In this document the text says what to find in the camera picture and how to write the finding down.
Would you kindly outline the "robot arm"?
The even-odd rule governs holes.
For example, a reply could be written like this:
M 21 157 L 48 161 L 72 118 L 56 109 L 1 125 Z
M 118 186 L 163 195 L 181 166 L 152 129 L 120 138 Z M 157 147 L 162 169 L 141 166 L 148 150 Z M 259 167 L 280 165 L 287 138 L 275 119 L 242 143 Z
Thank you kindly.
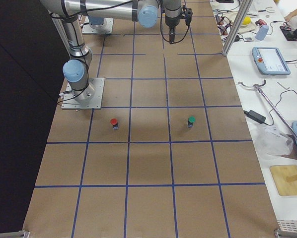
M 64 64 L 63 73 L 71 86 L 73 99 L 88 102 L 94 95 L 88 68 L 92 53 L 85 44 L 78 16 L 95 17 L 101 20 L 116 18 L 139 22 L 145 28 L 156 24 L 157 15 L 165 20 L 169 28 L 169 43 L 175 44 L 176 26 L 181 19 L 191 23 L 192 10 L 179 0 L 43 0 L 42 5 L 50 16 L 62 23 L 69 45 L 70 60 Z

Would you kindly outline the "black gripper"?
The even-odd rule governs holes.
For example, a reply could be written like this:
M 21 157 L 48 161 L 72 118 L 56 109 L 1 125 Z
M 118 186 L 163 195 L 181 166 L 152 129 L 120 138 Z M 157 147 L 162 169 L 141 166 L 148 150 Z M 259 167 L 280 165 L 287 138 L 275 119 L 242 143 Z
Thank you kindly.
M 169 43 L 174 44 L 176 26 L 179 24 L 181 18 L 181 10 L 165 10 L 165 23 L 169 27 Z

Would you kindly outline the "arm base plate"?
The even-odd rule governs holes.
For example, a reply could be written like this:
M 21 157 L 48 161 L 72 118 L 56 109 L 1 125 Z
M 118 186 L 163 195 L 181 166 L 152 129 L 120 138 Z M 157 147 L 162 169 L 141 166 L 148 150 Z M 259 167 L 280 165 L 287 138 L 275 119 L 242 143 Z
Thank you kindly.
M 113 18 L 86 17 L 82 24 L 83 34 L 110 35 L 113 29 Z
M 70 84 L 67 83 L 66 90 L 69 93 L 64 95 L 61 108 L 63 110 L 101 109 L 104 84 L 105 78 L 90 78 L 89 86 L 75 98 L 79 92 L 75 91 L 73 94 Z

